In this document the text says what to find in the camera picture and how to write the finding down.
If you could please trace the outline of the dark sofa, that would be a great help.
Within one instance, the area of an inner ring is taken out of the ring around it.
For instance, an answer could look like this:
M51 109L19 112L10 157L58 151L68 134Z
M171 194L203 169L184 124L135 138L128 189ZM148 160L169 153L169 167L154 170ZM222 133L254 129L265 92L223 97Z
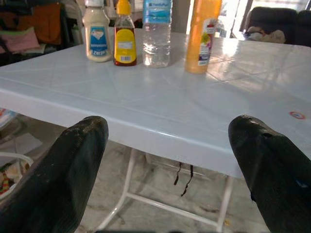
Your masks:
M266 34L284 33L285 43L311 48L311 10L255 7L246 17L244 29L261 28Z

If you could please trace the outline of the white metal table frame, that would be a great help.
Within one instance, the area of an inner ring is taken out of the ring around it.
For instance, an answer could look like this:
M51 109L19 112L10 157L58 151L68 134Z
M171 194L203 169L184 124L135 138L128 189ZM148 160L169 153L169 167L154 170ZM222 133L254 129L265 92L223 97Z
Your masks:
M162 209L162 210L172 212L174 214L178 214L178 215L190 218L190 219L195 220L195 221L205 223L207 225L214 226L216 228L217 233L223 232L224 223L225 223L225 216L227 213L228 205L229 205L229 202L231 199L231 194L233 191L233 183L234 183L233 177L226 176L225 188L224 188L221 207L219 209L218 220L213 221L211 219L199 216L197 214L194 214L194 213L191 213L191 212L188 212L188 211L185 211L185 210L164 204L162 202L152 200L152 199L140 196L138 194L134 194L134 193L129 192L130 181L131 181L132 173L134 170L134 165L136 162L137 155L138 155L138 150L131 148L130 149L129 163L128 163L128 167L127 167L127 172L126 172L126 177L125 177L121 197L120 197L119 201L117 202L116 206L107 215L107 217L99 224L98 227L95 228L96 231L100 231L100 230L105 229L105 227L108 226L108 224L112 221L112 219L116 216L116 214L122 209L126 199L132 199L132 200L140 201L140 202L143 202L145 204L157 207L157 208Z

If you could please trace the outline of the pink cloth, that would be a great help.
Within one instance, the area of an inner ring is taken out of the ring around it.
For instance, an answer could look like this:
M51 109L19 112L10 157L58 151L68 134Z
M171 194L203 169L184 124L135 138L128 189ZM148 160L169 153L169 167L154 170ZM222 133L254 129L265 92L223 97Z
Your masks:
M34 27L24 31L0 31L0 39L13 53L40 48Z

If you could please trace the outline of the orange juice bottle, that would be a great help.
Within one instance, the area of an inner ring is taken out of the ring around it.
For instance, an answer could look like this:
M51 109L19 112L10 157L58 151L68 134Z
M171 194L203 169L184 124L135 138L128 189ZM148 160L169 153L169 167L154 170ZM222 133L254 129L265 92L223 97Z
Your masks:
M185 70L206 73L222 0L194 0Z

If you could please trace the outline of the white plastic table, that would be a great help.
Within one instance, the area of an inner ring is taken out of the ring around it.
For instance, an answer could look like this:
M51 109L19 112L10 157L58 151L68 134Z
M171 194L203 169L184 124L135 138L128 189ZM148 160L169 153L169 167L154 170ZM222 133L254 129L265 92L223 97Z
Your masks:
M63 127L101 116L111 141L237 178L227 130L250 115L311 159L311 48L215 38L207 72L191 74L186 40L171 34L165 68L95 63L84 45L0 67L0 107Z

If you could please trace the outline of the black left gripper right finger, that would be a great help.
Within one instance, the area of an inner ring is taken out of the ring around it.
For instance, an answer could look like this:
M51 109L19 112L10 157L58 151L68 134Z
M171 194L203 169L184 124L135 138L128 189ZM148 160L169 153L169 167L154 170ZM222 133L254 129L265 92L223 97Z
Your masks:
M285 135L242 115L228 126L251 200L271 233L311 233L311 160Z

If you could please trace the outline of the clear water bottle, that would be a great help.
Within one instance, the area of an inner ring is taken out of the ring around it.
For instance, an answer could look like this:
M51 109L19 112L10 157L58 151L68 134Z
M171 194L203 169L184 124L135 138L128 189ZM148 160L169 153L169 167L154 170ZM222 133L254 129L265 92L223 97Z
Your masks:
M171 51L173 0L143 0L143 63L167 67Z

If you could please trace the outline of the mayonnaise squeeze bottle blue label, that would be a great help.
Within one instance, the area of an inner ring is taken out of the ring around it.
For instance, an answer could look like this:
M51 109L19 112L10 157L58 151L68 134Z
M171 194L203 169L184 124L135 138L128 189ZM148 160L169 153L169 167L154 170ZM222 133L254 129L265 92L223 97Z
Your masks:
M85 27L86 56L94 62L111 59L112 50L109 36L109 18L104 11L104 0L85 0L85 13L82 18Z

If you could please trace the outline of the white plastic basket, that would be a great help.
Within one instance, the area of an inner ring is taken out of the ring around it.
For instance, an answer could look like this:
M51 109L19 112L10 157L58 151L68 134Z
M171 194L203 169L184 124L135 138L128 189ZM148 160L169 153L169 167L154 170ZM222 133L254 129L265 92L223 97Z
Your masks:
M25 155L22 155L22 154L17 154L17 153L0 152L0 157L10 157L10 158L15 158L15 159L20 159L20 160L27 162L29 166L31 166L34 163L34 161L31 158ZM9 196L13 192L16 186L17 186L17 183L12 185L8 191L4 192L3 194L0 194L0 200L3 200L7 196Z

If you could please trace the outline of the orange cloth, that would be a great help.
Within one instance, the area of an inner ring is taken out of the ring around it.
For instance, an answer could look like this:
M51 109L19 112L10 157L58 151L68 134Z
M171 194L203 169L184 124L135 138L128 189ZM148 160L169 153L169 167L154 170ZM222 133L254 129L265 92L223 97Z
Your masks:
M32 15L19 17L17 30L23 31L33 27L39 42L61 45L60 15L61 4L59 3L36 6L33 9Z

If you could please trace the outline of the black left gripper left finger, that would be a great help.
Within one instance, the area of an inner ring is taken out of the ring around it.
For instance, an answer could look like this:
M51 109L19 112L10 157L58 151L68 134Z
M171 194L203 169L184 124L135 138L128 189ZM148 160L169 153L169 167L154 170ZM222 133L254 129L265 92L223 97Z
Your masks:
M108 141L108 124L88 116L65 129L0 204L0 233L74 233Z

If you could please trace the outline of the beige soft toy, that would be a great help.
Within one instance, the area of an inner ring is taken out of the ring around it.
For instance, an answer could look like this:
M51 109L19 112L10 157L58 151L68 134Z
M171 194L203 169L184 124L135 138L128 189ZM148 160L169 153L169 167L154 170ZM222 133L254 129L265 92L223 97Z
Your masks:
M266 33L263 28L251 26L247 32L247 40L268 42L268 43L278 43L284 44L286 42L284 32L281 30L276 30L271 33Z

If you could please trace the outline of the honey bottle yellow label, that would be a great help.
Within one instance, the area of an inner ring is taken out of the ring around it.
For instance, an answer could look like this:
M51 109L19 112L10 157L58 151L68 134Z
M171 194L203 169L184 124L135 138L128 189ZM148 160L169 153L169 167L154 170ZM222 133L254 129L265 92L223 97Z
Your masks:
M118 0L117 18L114 25L114 65L135 66L137 64L134 23L131 18L129 0Z

